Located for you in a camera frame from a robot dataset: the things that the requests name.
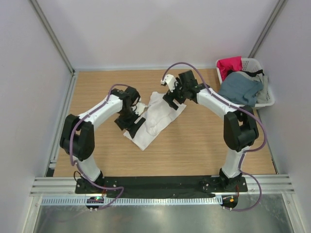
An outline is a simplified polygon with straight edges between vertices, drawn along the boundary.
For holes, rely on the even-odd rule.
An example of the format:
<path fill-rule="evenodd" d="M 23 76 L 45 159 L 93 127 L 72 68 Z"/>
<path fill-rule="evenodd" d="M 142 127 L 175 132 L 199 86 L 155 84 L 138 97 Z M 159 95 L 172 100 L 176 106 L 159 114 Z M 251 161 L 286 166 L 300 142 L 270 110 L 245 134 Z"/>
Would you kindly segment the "white t shirt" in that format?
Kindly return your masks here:
<path fill-rule="evenodd" d="M 154 139 L 185 110 L 185 104 L 178 104 L 177 110 L 171 108 L 163 99 L 164 94 L 153 92 L 148 109 L 142 114 L 145 122 L 138 129 L 134 138 L 128 131 L 123 134 L 144 151 Z"/>

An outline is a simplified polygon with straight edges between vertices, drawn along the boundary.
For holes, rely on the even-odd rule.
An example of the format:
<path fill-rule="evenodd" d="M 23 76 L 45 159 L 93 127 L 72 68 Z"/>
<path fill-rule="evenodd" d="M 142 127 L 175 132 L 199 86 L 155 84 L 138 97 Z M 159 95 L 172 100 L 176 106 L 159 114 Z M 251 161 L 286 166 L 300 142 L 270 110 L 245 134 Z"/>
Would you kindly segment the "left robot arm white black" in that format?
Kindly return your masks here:
<path fill-rule="evenodd" d="M 134 138 L 146 120 L 142 114 L 147 105 L 142 103 L 139 92 L 128 85 L 124 85 L 125 90 L 117 87 L 113 85 L 101 102 L 84 113 L 66 116 L 60 137 L 60 147 L 69 155 L 71 165 L 77 167 L 83 179 L 96 188 L 103 188 L 104 176 L 93 156 L 95 131 L 118 114 L 115 124 Z"/>

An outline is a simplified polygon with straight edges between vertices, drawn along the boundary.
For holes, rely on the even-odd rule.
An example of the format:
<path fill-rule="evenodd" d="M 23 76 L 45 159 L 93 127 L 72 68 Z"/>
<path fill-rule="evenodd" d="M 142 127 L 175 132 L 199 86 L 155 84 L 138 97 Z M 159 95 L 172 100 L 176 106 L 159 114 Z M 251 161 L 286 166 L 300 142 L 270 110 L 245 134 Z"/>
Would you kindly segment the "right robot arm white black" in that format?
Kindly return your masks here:
<path fill-rule="evenodd" d="M 243 159 L 259 136 L 252 108 L 240 108 L 226 101 L 206 83 L 198 83 L 191 70 L 180 73 L 178 77 L 165 73 L 161 85 L 168 87 L 163 99 L 171 108 L 177 110 L 179 104 L 191 100 L 208 108 L 223 120 L 223 137 L 228 147 L 225 163 L 219 171 L 217 181 L 207 182 L 205 189 L 211 191 L 215 187 L 217 191 L 237 191 L 237 187 L 243 184 Z"/>

